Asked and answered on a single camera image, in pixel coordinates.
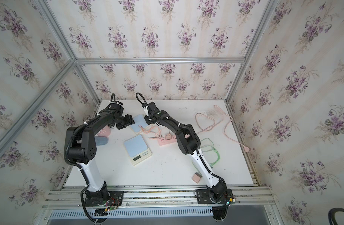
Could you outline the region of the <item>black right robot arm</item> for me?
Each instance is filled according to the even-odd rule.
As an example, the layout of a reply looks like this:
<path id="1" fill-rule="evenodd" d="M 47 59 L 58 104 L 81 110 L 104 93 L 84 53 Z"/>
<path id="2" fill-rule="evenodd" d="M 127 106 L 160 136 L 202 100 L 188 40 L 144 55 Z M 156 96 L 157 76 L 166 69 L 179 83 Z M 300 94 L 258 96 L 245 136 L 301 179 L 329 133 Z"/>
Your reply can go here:
<path id="1" fill-rule="evenodd" d="M 236 200 L 228 191 L 225 180 L 214 173 L 205 159 L 201 150 L 201 140 L 193 126 L 175 120 L 165 110 L 158 109 L 155 102 L 148 103 L 141 93 L 138 92 L 135 96 L 144 109 L 146 114 L 144 119 L 148 125 L 164 126 L 175 134 L 181 152 L 191 158 L 194 166 L 202 174 L 211 201 L 213 203 L 225 201 L 226 205 L 234 203 Z"/>

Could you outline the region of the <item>cream blue electronic scale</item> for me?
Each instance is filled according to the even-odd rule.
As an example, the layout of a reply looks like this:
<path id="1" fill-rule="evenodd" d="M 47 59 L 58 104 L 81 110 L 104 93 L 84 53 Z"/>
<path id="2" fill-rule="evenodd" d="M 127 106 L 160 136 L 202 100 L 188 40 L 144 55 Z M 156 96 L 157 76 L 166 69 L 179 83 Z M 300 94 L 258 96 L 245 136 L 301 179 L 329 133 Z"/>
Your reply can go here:
<path id="1" fill-rule="evenodd" d="M 129 125 L 129 127 L 135 134 L 140 134 L 143 129 L 148 127 L 143 114 L 136 115 L 135 117 L 133 117 L 133 120 L 134 124 Z"/>
<path id="2" fill-rule="evenodd" d="M 126 140 L 124 142 L 124 147 L 133 166 L 136 166 L 152 156 L 152 152 L 147 146 L 142 135 Z"/>

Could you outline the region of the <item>cream blue front electronic scale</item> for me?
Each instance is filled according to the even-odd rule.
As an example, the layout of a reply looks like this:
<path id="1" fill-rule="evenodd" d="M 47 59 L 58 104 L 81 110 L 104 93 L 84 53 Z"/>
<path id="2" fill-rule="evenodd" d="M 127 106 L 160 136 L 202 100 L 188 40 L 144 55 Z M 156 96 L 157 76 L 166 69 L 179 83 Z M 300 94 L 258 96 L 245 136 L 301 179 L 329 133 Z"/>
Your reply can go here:
<path id="1" fill-rule="evenodd" d="M 147 146 L 142 135 L 126 140 L 124 142 L 124 147 L 133 166 L 136 166 L 152 156 L 152 152 Z"/>

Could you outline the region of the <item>pink power strip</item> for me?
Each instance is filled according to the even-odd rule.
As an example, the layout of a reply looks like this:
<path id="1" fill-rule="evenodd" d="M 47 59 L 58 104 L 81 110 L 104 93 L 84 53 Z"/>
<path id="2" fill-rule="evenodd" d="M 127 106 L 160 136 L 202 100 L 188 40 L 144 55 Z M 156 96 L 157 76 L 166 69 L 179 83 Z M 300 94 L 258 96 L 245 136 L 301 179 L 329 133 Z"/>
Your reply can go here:
<path id="1" fill-rule="evenodd" d="M 168 137 L 159 138 L 157 141 L 158 141 L 159 146 L 164 146 L 164 145 L 176 143 L 177 139 L 175 135 L 172 135 Z"/>

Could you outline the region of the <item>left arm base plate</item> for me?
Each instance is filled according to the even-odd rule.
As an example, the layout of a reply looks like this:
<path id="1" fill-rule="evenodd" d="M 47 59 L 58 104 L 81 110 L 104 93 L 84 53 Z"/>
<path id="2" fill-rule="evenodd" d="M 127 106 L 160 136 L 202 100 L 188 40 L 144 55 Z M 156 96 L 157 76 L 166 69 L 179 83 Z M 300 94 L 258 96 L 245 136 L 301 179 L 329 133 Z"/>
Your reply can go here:
<path id="1" fill-rule="evenodd" d="M 85 192 L 83 204 L 86 207 L 100 206 L 107 208 L 117 208 L 122 205 L 124 191 L 108 191 L 105 197 L 98 192 Z"/>

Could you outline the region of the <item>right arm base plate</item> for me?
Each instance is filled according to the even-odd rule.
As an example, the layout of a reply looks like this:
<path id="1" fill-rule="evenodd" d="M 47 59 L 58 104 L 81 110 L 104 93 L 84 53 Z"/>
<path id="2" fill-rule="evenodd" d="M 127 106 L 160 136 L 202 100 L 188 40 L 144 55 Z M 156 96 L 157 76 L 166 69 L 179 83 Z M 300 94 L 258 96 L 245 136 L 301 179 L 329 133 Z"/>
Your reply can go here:
<path id="1" fill-rule="evenodd" d="M 220 197 L 209 189 L 197 189 L 194 191 L 194 195 L 197 198 L 198 204 L 223 204 L 231 205 L 236 202 L 233 196 L 232 190 L 227 189 Z"/>

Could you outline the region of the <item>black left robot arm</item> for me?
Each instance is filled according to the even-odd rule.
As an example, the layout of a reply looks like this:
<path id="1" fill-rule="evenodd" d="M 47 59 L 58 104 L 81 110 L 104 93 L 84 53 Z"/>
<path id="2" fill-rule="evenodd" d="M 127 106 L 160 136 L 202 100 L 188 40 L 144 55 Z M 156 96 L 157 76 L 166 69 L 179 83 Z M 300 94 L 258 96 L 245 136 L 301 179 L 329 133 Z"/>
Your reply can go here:
<path id="1" fill-rule="evenodd" d="M 69 127 L 66 131 L 64 160 L 81 172 L 86 182 L 82 194 L 89 198 L 110 199 L 107 184 L 94 160 L 97 153 L 95 136 L 106 126 L 121 130 L 134 124 L 132 116 L 123 115 L 123 110 L 123 104 L 116 100 L 113 93 L 109 105 L 94 118 L 78 127 Z"/>

